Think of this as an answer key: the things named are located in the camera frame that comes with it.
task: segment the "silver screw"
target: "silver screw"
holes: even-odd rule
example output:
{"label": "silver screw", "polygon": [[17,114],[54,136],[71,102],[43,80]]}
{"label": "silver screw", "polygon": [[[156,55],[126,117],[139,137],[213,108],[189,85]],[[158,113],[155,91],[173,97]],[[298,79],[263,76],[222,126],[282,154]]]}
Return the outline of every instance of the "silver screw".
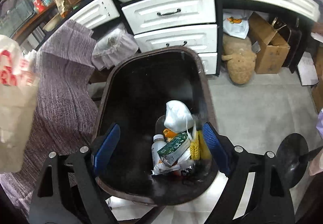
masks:
{"label": "silver screw", "polygon": [[48,156],[50,158],[54,158],[56,156],[56,152],[50,152]]}
{"label": "silver screw", "polygon": [[80,152],[81,153],[86,153],[88,151],[88,147],[87,146],[82,146],[81,148],[80,148]]}
{"label": "silver screw", "polygon": [[243,151],[243,148],[241,146],[236,146],[235,151],[241,153]]}
{"label": "silver screw", "polygon": [[272,151],[268,151],[267,156],[270,158],[273,158],[275,156],[275,154]]}

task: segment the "white bottle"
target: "white bottle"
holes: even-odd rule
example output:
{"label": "white bottle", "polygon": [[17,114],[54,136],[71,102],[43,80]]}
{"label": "white bottle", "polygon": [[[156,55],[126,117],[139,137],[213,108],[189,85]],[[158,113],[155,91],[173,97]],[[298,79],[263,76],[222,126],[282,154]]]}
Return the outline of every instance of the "white bottle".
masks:
{"label": "white bottle", "polygon": [[165,142],[163,135],[155,135],[154,136],[154,143],[151,146],[151,154],[152,154],[152,163],[155,167],[156,164],[159,163],[160,157],[157,151],[165,146],[167,143]]}

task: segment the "brown trash can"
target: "brown trash can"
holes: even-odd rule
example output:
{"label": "brown trash can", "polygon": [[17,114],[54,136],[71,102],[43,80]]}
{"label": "brown trash can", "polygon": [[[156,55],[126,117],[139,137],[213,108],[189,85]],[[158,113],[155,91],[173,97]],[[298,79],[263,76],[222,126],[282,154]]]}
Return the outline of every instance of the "brown trash can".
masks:
{"label": "brown trash can", "polygon": [[93,135],[103,135],[113,122],[121,129],[106,170],[96,178],[110,195],[153,206],[177,205],[197,198],[213,182],[218,167],[212,159],[200,160],[191,177],[151,176],[155,124],[170,100],[184,102],[202,123],[216,127],[203,65],[186,47],[135,55],[110,73]]}

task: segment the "paper bag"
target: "paper bag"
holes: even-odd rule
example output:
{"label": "paper bag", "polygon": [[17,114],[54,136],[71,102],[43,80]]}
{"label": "paper bag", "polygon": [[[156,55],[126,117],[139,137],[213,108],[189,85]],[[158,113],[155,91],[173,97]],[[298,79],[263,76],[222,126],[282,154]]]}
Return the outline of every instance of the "paper bag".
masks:
{"label": "paper bag", "polygon": [[0,35],[0,173],[22,167],[39,82],[31,65],[15,41]]}

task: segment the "brown stuffed animal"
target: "brown stuffed animal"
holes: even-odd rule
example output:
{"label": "brown stuffed animal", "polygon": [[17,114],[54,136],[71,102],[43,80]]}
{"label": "brown stuffed animal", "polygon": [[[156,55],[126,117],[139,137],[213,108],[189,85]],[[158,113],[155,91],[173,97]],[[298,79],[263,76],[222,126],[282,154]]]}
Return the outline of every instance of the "brown stuffed animal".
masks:
{"label": "brown stuffed animal", "polygon": [[256,54],[251,50],[251,41],[223,35],[224,54],[222,60],[227,61],[229,76],[234,83],[247,83],[253,75]]}

